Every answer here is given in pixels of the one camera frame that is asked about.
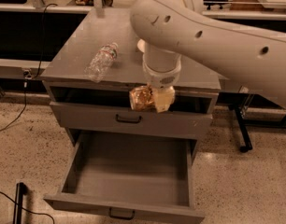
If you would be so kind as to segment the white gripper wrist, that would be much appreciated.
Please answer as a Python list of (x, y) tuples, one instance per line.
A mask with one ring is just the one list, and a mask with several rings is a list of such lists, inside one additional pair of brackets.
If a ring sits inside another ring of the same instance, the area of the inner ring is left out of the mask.
[(174, 103), (174, 86), (179, 80), (181, 70), (181, 61), (176, 61), (176, 67), (171, 71), (159, 72), (151, 69), (146, 63), (143, 63), (143, 73), (152, 88), (154, 105), (158, 113), (165, 112)]

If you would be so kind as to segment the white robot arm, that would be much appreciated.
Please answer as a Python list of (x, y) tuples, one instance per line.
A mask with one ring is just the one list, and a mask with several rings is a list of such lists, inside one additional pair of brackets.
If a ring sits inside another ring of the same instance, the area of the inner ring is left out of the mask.
[(137, 0), (130, 22), (145, 42), (153, 88), (174, 85), (186, 56), (286, 109), (286, 34), (202, 15), (203, 0)]

